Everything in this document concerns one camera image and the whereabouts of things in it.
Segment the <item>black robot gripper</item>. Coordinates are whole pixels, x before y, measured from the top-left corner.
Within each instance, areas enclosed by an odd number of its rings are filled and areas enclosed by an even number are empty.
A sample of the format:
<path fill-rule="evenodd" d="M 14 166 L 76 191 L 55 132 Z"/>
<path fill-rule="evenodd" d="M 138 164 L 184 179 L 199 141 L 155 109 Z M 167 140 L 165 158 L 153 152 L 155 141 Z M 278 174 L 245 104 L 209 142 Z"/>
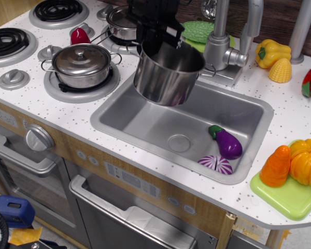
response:
<path fill-rule="evenodd" d="M 176 19 L 180 1 L 127 1 L 127 17 L 136 23 L 137 52 L 142 45 L 155 42 L 160 48 L 167 43 L 178 49 L 181 47 L 181 34 L 184 27 Z"/>

